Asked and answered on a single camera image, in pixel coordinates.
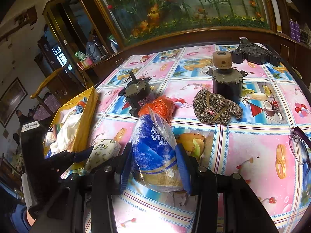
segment tablecloth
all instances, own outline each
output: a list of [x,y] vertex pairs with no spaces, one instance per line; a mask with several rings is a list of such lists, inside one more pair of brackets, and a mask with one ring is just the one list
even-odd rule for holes
[[[129,105],[118,93],[130,81],[129,70],[137,78],[151,77],[149,84],[156,96],[166,95],[179,101],[171,122],[174,134],[198,132],[210,139],[210,148],[205,150],[201,164],[218,174],[241,174],[279,232],[288,233],[310,203],[303,185],[307,164],[300,166],[295,161],[289,147],[290,128],[299,125],[311,137],[311,107],[287,69],[283,65],[257,65],[246,60],[233,64],[233,68],[248,73],[243,80],[240,106],[244,112],[240,120],[232,118],[228,125],[205,125],[193,111],[195,94],[204,88],[213,91],[212,78],[202,68],[211,66],[214,51],[235,48],[236,45],[194,46],[131,56],[97,88],[100,96],[89,145],[120,132],[122,153],[137,119],[129,114]],[[296,108],[303,105],[306,113],[299,115]],[[286,175],[282,179],[275,168],[278,145],[283,145],[285,153]],[[222,232],[222,194],[218,197],[217,231]],[[131,178],[124,194],[113,199],[119,233],[191,231],[197,197],[187,198],[183,192],[157,193]],[[90,220],[89,214],[87,233],[91,232]]]

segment orange plastic bag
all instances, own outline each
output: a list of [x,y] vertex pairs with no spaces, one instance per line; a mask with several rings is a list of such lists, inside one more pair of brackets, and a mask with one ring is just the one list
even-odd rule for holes
[[176,105],[170,98],[162,95],[153,100],[152,103],[147,103],[144,107],[142,107],[141,110],[138,112],[139,116],[149,114],[149,107],[155,113],[161,115],[164,120],[170,123]]

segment white sticker on black object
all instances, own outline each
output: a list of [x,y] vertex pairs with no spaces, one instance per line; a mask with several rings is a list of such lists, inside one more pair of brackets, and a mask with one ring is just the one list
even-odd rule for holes
[[40,126],[40,124],[39,124],[38,121],[34,121],[32,123],[27,123],[27,124],[23,125],[23,128],[21,129],[21,132],[32,130],[32,129],[35,129],[35,128],[39,127],[39,126]]

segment framed picture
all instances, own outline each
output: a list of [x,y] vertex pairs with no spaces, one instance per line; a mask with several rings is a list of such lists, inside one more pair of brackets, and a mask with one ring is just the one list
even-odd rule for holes
[[16,77],[0,98],[0,122],[4,128],[27,95],[26,89]]

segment blue tissue package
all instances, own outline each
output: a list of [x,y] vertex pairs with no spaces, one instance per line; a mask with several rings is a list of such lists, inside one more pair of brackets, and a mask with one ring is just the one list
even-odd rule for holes
[[[169,128],[164,132],[172,133],[172,130]],[[150,115],[143,115],[136,122],[132,132],[132,144],[133,175],[136,181],[156,192],[183,189],[175,150],[158,132]]]

